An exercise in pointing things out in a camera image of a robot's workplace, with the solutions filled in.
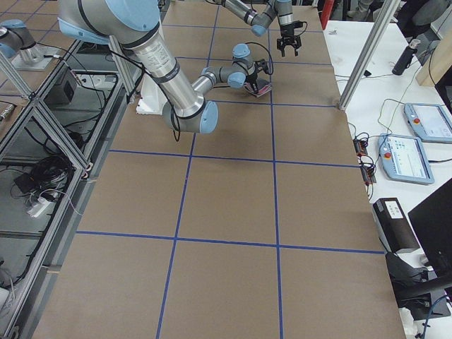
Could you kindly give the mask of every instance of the black bottle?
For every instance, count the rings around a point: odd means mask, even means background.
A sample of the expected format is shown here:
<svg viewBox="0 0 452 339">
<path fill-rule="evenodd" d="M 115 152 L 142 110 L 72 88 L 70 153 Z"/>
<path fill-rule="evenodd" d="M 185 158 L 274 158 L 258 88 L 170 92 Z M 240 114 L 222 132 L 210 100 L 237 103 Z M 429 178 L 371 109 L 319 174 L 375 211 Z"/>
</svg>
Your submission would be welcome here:
<svg viewBox="0 0 452 339">
<path fill-rule="evenodd" d="M 418 39 L 411 40 L 410 44 L 405 48 L 400 58 L 398 58 L 395 66 L 393 68 L 393 74 L 401 76 L 402 73 L 407 69 L 412 60 L 412 56 L 417 53 L 417 46 L 421 43 Z"/>
</svg>

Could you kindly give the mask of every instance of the blue cable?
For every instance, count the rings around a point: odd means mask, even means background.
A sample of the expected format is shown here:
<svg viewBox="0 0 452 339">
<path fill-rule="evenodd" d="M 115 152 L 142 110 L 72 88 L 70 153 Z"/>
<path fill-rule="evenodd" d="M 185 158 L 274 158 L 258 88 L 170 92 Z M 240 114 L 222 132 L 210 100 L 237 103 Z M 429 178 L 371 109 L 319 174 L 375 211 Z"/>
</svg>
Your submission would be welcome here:
<svg viewBox="0 0 452 339">
<path fill-rule="evenodd" d="M 438 298 L 431 306 L 429 309 L 429 313 L 427 314 L 427 317 L 425 319 L 425 323 L 423 323 L 424 326 L 424 331 L 422 332 L 422 335 L 420 336 L 420 339 L 425 339 L 425 333 L 427 332 L 427 327 L 429 325 L 429 320 L 430 320 L 430 316 L 433 313 L 433 309 L 435 308 L 436 304 L 438 304 L 442 299 L 447 298 L 447 295 L 443 295 L 441 298 Z"/>
</svg>

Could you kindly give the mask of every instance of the black box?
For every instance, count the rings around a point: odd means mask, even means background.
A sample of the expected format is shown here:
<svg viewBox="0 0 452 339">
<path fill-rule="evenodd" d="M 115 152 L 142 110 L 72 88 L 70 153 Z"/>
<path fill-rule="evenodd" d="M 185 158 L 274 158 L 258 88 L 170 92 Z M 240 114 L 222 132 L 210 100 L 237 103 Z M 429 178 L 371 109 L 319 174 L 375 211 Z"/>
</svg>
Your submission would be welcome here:
<svg viewBox="0 0 452 339">
<path fill-rule="evenodd" d="M 397 198 L 377 200 L 374 215 L 380 239 L 389 251 L 410 253 L 420 247 Z"/>
</svg>

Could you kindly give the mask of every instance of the white table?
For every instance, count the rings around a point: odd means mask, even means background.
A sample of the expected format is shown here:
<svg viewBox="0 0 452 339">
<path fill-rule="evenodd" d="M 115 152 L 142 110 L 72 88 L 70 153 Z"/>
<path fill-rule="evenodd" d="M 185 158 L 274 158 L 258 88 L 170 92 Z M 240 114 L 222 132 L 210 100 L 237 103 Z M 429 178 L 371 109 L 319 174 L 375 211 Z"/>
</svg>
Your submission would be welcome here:
<svg viewBox="0 0 452 339">
<path fill-rule="evenodd" d="M 329 21 L 324 31 L 331 62 L 335 74 L 349 76 L 355 66 L 356 60 L 371 30 L 372 23 Z M 380 41 L 367 70 L 371 76 L 391 74 L 394 63 L 397 62 L 407 42 L 396 24 L 390 24 Z M 381 78 L 365 78 L 359 83 L 353 98 L 346 109 L 348 121 L 357 128 L 357 133 L 367 132 L 370 136 L 378 136 L 386 133 L 386 129 L 377 122 L 381 105 L 387 98 L 401 102 L 423 102 L 430 104 L 443 104 L 440 96 L 434 88 L 422 87 L 417 84 L 415 74 L 420 69 L 418 61 L 405 70 L 401 76 L 384 76 Z M 339 91 L 342 92 L 346 81 L 338 81 Z M 382 122 L 389 124 L 392 114 L 395 112 L 391 130 L 394 134 L 414 136 L 408 126 L 403 105 L 395 102 L 386 102 L 382 114 Z M 424 143 L 424 149 L 429 160 L 449 159 L 452 157 L 452 145 L 438 143 Z M 368 153 L 374 160 L 378 156 L 378 138 L 369 140 Z M 435 178 L 434 184 L 419 185 L 391 181 L 383 171 L 381 162 L 378 163 L 376 181 L 371 203 L 379 198 L 396 197 L 405 211 L 408 213 L 418 203 L 424 200 L 433 191 L 452 177 L 452 162 L 431 164 Z M 412 266 L 420 266 L 419 257 L 421 250 L 405 255 L 403 258 Z M 429 322 L 426 337 L 429 339 L 450 339 L 452 336 L 452 317 L 433 319 Z M 422 331 L 422 321 L 417 322 Z"/>
</svg>

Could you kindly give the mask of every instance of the computer monitor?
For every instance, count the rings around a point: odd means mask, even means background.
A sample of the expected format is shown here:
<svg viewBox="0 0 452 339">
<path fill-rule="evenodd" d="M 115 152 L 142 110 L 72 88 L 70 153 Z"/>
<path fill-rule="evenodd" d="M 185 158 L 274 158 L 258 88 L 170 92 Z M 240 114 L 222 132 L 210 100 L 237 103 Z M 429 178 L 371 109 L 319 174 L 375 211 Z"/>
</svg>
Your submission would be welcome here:
<svg viewBox="0 0 452 339">
<path fill-rule="evenodd" d="M 413 208 L 408 217 L 434 272 L 413 268 L 392 254 L 386 255 L 386 262 L 399 307 L 409 308 L 418 320 L 425 319 L 444 291 L 452 296 L 452 179 Z M 431 317 L 449 315 L 443 300 Z"/>
</svg>

